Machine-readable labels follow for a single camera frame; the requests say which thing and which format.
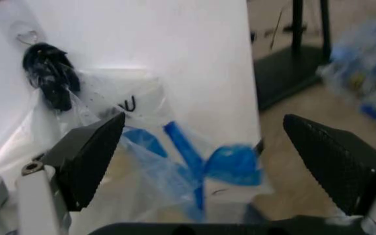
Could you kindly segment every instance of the metal screw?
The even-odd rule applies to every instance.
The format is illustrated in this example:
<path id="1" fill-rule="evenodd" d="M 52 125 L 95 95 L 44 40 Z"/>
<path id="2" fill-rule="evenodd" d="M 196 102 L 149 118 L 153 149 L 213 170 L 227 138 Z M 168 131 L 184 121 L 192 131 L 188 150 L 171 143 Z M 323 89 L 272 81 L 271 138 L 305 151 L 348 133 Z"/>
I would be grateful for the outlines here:
<path id="1" fill-rule="evenodd" d="M 21 175 L 26 176 L 35 173 L 39 170 L 42 170 L 43 166 L 43 163 L 40 161 L 32 161 L 22 168 Z"/>

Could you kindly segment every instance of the plastic bag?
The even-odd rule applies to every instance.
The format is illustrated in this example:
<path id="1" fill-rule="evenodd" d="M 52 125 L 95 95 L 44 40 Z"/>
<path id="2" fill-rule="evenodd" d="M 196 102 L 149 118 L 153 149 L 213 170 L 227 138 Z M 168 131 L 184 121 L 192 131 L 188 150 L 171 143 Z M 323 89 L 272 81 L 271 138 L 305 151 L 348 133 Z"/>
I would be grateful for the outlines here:
<path id="1" fill-rule="evenodd" d="M 126 113 L 128 129 L 94 200 L 72 214 L 71 234 L 123 221 L 218 222 L 225 218 L 239 222 L 230 219 L 231 214 L 211 219 L 213 212 L 219 214 L 219 207 L 210 205 L 246 205 L 257 193 L 271 191 L 252 146 L 219 147 L 173 122 L 158 78 L 142 70 L 82 70 L 76 74 L 81 91 L 77 96 L 70 93 L 71 110 L 49 110 L 36 90 L 38 101 L 25 115 L 28 118 L 0 148 L 0 174 L 10 178 L 8 186 L 13 189 L 21 167 L 70 129 Z M 246 161 L 233 158 L 238 150 L 248 157 Z"/>
<path id="2" fill-rule="evenodd" d="M 346 33 L 334 45 L 331 59 L 318 69 L 324 83 L 376 120 L 376 20 Z"/>

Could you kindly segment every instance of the metal ring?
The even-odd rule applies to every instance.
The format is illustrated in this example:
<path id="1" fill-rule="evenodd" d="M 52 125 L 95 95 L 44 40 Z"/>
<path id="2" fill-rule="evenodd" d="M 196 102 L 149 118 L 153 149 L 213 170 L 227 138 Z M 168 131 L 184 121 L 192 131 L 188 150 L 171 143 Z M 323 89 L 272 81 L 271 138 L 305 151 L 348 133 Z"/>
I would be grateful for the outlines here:
<path id="1" fill-rule="evenodd" d="M 32 161 L 22 168 L 21 175 L 26 176 L 26 175 L 35 173 L 39 170 L 42 170 L 43 166 L 44 166 L 43 163 L 40 161 Z"/>
<path id="2" fill-rule="evenodd" d="M 37 34 L 37 31 L 36 30 L 31 30 L 31 31 L 28 31 L 26 34 L 31 34 L 32 37 L 33 37 L 33 43 L 29 43 L 29 42 L 26 42 L 24 41 L 21 37 L 24 36 L 25 34 L 17 34 L 16 36 L 16 39 L 18 41 L 20 41 L 21 43 L 24 43 L 26 45 L 29 45 L 29 46 L 32 46 L 34 44 L 36 44 L 38 42 L 38 34 Z"/>

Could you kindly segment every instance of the black stand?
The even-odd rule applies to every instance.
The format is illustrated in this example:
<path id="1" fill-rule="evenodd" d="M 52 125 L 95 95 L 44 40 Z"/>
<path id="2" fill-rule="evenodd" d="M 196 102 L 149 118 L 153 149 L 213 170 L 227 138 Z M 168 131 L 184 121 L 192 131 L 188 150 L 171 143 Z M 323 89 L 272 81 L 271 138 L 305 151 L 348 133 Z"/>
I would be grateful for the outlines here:
<path id="1" fill-rule="evenodd" d="M 293 0 L 293 40 L 282 49 L 254 62 L 259 110 L 265 110 L 320 80 L 314 72 L 330 57 L 328 0 L 320 0 L 323 47 L 302 46 L 303 0 Z"/>

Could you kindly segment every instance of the white backdrop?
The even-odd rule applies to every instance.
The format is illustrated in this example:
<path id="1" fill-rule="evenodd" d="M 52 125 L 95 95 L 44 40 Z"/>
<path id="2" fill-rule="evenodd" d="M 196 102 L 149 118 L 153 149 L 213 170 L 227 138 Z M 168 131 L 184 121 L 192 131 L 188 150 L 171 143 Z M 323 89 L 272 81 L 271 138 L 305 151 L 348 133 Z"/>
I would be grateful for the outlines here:
<path id="1" fill-rule="evenodd" d="M 24 0 L 47 42 L 83 68 L 146 68 L 176 118 L 220 144 L 260 140 L 245 0 Z M 0 142 L 32 88 L 0 32 Z"/>

